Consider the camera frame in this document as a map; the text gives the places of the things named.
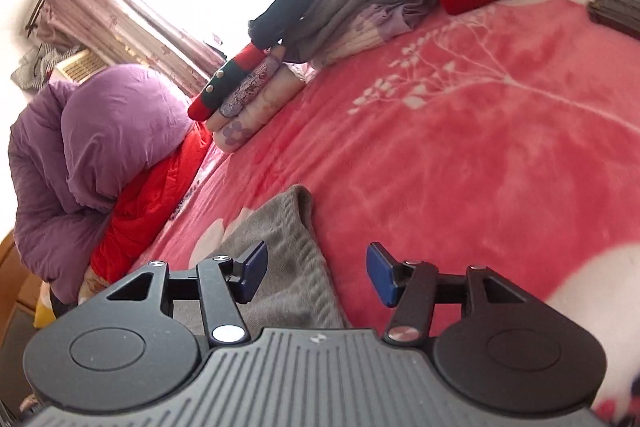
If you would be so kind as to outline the grey knitted garment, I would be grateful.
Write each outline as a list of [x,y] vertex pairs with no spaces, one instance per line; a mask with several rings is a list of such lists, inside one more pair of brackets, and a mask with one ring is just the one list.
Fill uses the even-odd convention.
[[244,208],[228,228],[216,220],[192,251],[191,268],[218,255],[239,257],[265,242],[268,267],[257,293],[240,308],[250,335],[265,327],[346,329],[326,259],[312,225],[312,196],[299,184],[274,196],[256,210]]

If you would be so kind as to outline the red quilt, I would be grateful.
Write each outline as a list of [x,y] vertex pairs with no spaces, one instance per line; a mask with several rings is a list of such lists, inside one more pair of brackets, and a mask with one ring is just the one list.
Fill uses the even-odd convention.
[[154,243],[189,192],[212,143],[205,124],[197,122],[169,156],[125,186],[91,254],[90,268],[98,279],[117,282]]

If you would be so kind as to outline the red green folded sweater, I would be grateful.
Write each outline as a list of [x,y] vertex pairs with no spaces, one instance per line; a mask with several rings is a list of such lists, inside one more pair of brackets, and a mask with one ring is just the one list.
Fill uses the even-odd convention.
[[194,121],[206,121],[266,56],[267,53],[253,43],[244,46],[214,72],[200,94],[192,100],[188,116]]

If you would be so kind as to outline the purple floral folded garment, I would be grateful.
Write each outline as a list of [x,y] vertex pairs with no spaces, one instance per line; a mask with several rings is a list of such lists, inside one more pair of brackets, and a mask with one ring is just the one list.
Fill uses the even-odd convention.
[[219,113],[224,118],[232,118],[239,115],[246,104],[256,98],[259,91],[280,68],[282,60],[274,55],[264,58],[240,83],[224,103],[219,107]]

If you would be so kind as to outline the pink floral bed blanket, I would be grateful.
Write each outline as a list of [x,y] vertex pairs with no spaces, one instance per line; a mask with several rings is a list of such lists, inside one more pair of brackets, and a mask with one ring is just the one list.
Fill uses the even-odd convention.
[[590,0],[504,0],[322,70],[232,154],[211,150],[146,259],[182,270],[294,184],[349,321],[388,311],[364,256],[487,265],[595,335],[594,406],[639,421],[639,45]]

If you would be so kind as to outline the purple duvet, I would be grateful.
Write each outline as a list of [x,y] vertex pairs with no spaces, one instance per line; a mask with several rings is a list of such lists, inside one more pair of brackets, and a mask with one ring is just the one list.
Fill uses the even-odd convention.
[[120,64],[48,82],[10,129],[14,241],[30,272],[76,303],[117,197],[192,130],[188,99],[154,69]]

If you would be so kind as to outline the wooden headboard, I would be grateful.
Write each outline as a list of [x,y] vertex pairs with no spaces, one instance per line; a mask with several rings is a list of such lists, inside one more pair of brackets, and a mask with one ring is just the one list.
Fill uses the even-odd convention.
[[0,248],[0,339],[6,338],[16,311],[34,318],[40,293],[41,280],[23,265],[9,231]]

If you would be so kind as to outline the cream floral folded garment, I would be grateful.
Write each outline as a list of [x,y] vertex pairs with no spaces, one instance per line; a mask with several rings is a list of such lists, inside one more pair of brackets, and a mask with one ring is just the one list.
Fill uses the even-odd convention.
[[259,91],[256,98],[245,105],[239,115],[224,118],[218,108],[213,116],[208,118],[206,127],[213,132],[214,142],[219,150],[224,153],[239,150],[304,89],[305,81],[283,62],[284,54],[284,46],[274,46],[269,50],[267,56],[279,57],[282,60],[281,66]]

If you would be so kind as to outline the lilac striped folded garment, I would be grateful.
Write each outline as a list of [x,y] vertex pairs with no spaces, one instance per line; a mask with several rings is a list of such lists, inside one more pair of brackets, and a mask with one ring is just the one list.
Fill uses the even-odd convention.
[[314,54],[315,69],[367,51],[415,30],[438,7],[438,0],[371,4]]

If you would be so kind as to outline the pink curtain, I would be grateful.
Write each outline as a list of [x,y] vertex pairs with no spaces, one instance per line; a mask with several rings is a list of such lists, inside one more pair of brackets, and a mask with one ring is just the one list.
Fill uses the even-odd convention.
[[44,0],[34,33],[58,49],[84,46],[110,64],[148,65],[187,95],[198,94],[224,64],[220,52],[146,0]]

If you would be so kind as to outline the black smartphone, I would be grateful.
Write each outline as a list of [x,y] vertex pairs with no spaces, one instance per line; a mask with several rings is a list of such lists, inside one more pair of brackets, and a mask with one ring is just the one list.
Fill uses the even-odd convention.
[[640,0],[591,0],[587,13],[593,23],[639,39]]

